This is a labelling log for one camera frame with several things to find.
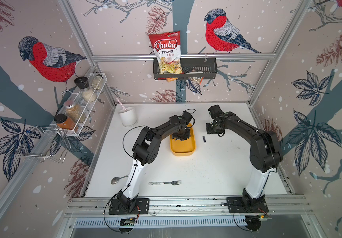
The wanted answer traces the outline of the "yellow plastic storage box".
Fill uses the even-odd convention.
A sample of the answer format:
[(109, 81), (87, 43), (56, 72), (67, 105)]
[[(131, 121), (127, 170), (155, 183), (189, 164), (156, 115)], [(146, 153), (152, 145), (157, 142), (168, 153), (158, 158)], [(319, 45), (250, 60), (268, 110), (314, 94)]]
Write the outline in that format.
[(191, 123), (188, 124), (190, 128), (190, 137), (187, 140), (178, 140), (170, 136), (170, 148), (175, 156), (190, 156), (196, 150), (196, 140), (194, 130)]

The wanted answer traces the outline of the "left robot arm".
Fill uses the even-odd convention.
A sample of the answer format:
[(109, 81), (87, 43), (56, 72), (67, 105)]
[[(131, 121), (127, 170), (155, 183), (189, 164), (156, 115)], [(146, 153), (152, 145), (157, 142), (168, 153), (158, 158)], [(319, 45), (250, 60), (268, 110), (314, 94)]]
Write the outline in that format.
[(158, 127), (142, 127), (132, 148), (133, 154), (130, 157), (133, 159), (133, 164), (128, 180), (116, 195), (119, 204), (125, 210), (134, 209), (144, 172), (156, 159), (162, 141), (169, 136), (180, 141), (187, 140), (190, 137), (189, 123), (192, 120), (194, 120), (192, 114), (185, 110), (179, 116), (171, 116), (167, 122)]

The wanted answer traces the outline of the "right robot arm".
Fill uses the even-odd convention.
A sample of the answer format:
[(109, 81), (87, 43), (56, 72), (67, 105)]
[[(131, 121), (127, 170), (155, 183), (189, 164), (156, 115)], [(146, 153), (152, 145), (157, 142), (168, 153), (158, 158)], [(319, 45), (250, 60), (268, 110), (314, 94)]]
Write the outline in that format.
[(277, 134), (258, 129), (233, 112), (224, 113), (219, 105), (211, 106), (208, 112), (213, 121), (206, 123), (207, 134), (222, 137), (226, 130), (231, 130), (250, 144), (249, 158), (253, 170), (242, 193), (242, 207), (249, 210), (263, 204), (268, 178), (272, 172), (277, 172), (277, 167), (283, 160)]

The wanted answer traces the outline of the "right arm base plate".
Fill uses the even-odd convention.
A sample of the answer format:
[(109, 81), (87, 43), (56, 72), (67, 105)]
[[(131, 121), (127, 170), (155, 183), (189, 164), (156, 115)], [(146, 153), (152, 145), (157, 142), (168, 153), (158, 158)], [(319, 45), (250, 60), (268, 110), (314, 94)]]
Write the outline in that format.
[(248, 197), (227, 197), (229, 213), (268, 213), (265, 195), (254, 199)]

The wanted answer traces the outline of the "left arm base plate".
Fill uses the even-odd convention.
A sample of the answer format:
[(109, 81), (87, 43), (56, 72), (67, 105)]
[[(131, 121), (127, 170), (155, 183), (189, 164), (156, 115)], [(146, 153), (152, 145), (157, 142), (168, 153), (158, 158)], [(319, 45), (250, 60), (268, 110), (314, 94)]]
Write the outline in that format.
[(126, 214), (148, 214), (149, 198), (135, 198), (133, 200), (120, 198), (113, 199), (108, 205), (109, 215), (126, 215)]

